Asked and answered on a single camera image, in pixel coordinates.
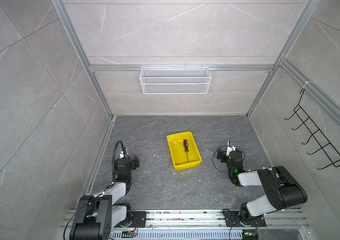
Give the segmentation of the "black orange handled screwdriver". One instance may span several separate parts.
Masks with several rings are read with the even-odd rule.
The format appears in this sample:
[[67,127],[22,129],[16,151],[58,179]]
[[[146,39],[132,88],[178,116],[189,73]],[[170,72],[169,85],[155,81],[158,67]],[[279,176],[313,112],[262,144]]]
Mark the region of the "black orange handled screwdriver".
[[188,141],[187,141],[187,139],[183,140],[183,146],[184,146],[184,151],[186,153],[186,159],[189,162],[189,158],[188,158],[189,150],[188,150]]

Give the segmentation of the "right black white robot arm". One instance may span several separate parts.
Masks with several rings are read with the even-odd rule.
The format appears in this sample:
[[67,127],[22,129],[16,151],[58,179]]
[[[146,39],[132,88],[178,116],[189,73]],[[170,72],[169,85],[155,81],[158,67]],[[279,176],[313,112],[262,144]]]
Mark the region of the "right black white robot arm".
[[245,152],[238,147],[221,146],[214,155],[226,164],[226,173],[235,186],[261,186],[264,190],[264,195],[242,204],[238,216],[235,217],[229,210],[222,211],[228,221],[234,222],[232,226],[259,225],[264,215],[304,204],[308,200],[305,190],[284,166],[245,171]]

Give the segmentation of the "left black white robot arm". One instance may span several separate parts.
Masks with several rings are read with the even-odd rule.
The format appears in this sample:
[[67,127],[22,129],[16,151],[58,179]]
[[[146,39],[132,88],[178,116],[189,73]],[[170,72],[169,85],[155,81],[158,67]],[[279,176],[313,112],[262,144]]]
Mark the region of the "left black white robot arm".
[[109,240],[112,229],[132,222],[130,204],[117,204],[132,186],[132,171],[140,166],[138,156],[114,160],[116,181],[94,196],[80,198],[79,208],[73,215],[70,240]]

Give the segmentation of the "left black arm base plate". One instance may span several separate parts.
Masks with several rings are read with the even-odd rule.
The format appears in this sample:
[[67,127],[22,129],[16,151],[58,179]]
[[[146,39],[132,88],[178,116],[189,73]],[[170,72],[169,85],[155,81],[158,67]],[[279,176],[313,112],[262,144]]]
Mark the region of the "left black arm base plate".
[[127,218],[120,222],[117,227],[121,228],[144,228],[147,221],[147,212],[145,211],[133,211],[128,213]]

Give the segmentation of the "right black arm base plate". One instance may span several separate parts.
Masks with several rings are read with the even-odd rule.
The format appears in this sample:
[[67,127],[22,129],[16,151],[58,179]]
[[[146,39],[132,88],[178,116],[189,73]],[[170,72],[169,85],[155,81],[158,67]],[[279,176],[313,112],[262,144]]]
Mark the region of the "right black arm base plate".
[[266,227],[263,215],[253,217],[244,210],[222,211],[227,227]]

